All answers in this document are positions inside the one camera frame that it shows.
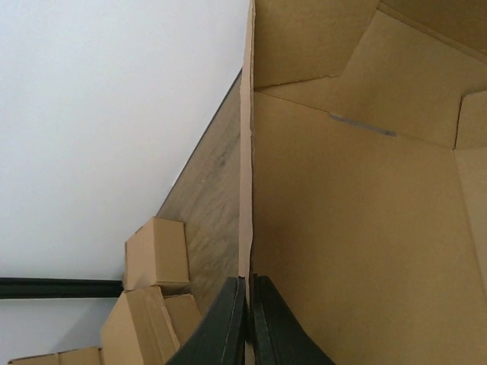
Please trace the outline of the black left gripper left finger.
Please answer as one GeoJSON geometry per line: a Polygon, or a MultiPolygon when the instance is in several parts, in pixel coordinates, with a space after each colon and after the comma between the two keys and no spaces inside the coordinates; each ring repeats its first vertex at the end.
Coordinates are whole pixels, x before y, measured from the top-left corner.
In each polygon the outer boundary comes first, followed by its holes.
{"type": "Polygon", "coordinates": [[[168,363],[174,365],[243,364],[245,334],[245,279],[227,278],[198,328],[168,363]]]}

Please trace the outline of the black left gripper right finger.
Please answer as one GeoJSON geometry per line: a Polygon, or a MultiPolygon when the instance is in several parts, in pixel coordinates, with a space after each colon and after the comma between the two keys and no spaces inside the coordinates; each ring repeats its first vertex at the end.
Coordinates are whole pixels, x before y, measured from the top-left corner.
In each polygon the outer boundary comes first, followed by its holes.
{"type": "Polygon", "coordinates": [[[332,364],[308,336],[270,277],[251,281],[253,349],[257,364],[332,364]]]}

